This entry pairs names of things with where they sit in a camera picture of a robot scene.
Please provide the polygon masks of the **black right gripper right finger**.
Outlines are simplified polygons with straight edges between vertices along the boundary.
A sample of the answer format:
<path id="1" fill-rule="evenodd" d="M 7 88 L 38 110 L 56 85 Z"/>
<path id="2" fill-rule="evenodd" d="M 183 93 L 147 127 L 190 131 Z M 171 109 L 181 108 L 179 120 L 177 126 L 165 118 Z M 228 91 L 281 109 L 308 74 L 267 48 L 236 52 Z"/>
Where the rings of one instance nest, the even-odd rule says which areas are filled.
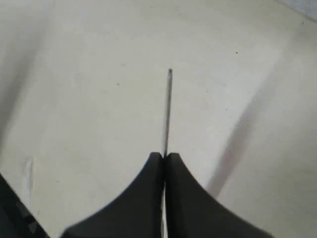
<path id="1" fill-rule="evenodd" d="M 165 160 L 165 207 L 170 238 L 270 238 L 218 203 L 196 181 L 180 155 Z"/>

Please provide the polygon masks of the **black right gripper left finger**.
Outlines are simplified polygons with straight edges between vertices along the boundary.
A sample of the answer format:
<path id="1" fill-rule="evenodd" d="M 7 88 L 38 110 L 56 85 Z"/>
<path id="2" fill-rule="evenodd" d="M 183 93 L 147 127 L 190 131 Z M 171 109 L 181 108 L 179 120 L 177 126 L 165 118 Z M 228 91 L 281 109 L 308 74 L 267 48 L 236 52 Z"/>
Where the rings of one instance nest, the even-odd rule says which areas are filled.
<path id="1" fill-rule="evenodd" d="M 164 161 L 152 152 L 130 185 L 103 209 L 67 228 L 64 238 L 159 238 L 162 236 Z"/>

